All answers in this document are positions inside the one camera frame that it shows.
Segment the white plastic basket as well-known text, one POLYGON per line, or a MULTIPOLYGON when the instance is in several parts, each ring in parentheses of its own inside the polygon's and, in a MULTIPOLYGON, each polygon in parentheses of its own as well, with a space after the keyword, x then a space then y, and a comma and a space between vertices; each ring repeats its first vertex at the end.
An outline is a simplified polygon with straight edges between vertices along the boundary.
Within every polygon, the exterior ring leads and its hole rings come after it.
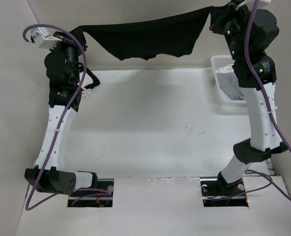
POLYGON ((234 60, 228 55, 211 57, 218 100, 222 107, 245 107, 246 102, 238 85, 233 63, 234 60))

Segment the bottom folded white tank top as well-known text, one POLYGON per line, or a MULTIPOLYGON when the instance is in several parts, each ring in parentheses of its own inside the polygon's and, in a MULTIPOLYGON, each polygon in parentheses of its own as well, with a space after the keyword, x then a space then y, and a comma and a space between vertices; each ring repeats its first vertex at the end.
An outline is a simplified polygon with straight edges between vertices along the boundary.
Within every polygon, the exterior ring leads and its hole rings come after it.
POLYGON ((82 90, 82 95, 81 95, 82 100, 90 100, 91 99, 91 90, 83 89, 82 90))

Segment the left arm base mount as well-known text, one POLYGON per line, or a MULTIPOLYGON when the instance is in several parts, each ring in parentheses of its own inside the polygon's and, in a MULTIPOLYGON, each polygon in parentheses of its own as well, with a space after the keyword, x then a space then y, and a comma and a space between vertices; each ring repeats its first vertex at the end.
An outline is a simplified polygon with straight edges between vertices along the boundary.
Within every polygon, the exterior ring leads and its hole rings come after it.
POLYGON ((68 197, 67 207, 102 208, 113 206, 114 179, 99 179, 91 190, 80 189, 68 197))

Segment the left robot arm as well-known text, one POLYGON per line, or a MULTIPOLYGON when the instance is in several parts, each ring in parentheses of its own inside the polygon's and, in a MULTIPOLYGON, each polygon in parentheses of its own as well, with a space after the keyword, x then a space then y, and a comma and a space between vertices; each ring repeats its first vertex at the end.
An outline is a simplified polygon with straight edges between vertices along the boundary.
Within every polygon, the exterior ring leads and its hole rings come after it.
POLYGON ((41 151, 33 168, 25 170, 25 179, 37 192, 70 195, 81 188, 88 196, 98 192, 95 173, 66 172, 64 152, 67 135, 79 110, 82 84, 89 73, 86 45, 60 27, 36 24, 27 27, 30 42, 48 49, 45 57, 46 75, 50 80, 49 117, 41 151))

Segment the right metal table rail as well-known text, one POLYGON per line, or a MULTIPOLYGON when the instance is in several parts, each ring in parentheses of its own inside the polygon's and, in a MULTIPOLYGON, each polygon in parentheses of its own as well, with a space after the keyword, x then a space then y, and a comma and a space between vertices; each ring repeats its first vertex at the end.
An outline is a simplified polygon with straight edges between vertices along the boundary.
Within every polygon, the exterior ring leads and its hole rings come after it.
POLYGON ((266 166, 267 166, 269 175, 270 176, 275 176, 275 171, 274 171, 274 168, 273 168, 271 160, 267 159, 265 162, 266 162, 266 166))

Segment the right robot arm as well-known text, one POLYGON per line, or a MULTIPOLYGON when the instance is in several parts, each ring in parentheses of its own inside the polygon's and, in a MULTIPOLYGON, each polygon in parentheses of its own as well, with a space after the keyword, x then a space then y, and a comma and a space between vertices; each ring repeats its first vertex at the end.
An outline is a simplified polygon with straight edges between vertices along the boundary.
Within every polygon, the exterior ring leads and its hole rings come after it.
POLYGON ((280 29, 273 13, 260 5, 252 10, 253 6, 248 0, 232 0, 211 10, 209 29, 225 37, 251 128, 251 137, 233 146, 233 158, 217 176, 216 189, 224 195, 239 184, 252 164, 287 150, 273 125, 277 76, 274 60, 265 52, 280 29))

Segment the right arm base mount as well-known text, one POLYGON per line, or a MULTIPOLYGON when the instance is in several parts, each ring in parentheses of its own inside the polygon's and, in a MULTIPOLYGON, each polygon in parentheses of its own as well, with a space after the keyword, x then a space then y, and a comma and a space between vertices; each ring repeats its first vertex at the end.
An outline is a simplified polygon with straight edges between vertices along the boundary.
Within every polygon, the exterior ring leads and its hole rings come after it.
POLYGON ((226 189, 221 189, 217 178, 201 178, 201 193, 204 207, 248 207, 242 179, 226 189))

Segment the black tank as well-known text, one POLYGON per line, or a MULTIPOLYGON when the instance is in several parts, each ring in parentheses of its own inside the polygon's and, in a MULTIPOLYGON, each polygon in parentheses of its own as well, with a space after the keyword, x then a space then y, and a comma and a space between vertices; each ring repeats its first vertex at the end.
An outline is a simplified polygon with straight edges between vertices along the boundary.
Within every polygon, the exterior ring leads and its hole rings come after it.
POLYGON ((76 28, 119 60, 149 60, 159 54, 181 57, 192 53, 213 7, 144 22, 76 28))
POLYGON ((91 70, 87 69, 85 74, 84 82, 82 83, 83 89, 94 89, 100 85, 100 80, 92 73, 91 70))

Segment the folded black tank top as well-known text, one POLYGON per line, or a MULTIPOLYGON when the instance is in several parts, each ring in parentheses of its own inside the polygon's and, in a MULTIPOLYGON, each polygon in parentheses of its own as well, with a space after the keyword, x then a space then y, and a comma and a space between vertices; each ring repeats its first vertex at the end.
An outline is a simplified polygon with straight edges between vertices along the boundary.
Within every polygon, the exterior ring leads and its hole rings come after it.
POLYGON ((91 70, 87 69, 85 74, 84 82, 82 83, 83 89, 94 89, 100 85, 100 80, 92 73, 91 70))

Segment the grey tank top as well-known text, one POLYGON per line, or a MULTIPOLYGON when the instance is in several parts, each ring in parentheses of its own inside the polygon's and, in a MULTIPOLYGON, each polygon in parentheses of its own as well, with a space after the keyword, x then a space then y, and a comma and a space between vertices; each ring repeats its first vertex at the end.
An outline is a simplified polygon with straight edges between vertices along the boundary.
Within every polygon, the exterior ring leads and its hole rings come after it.
POLYGON ((231 100, 245 100, 235 73, 217 74, 217 79, 220 88, 231 100))

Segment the white tank top in basket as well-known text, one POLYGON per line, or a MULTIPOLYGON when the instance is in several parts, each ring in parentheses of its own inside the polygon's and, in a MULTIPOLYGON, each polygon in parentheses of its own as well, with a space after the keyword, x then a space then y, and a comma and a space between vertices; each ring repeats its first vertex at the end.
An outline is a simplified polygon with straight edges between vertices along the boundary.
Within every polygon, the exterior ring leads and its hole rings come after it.
POLYGON ((228 64, 215 70, 216 74, 234 73, 233 64, 228 64))

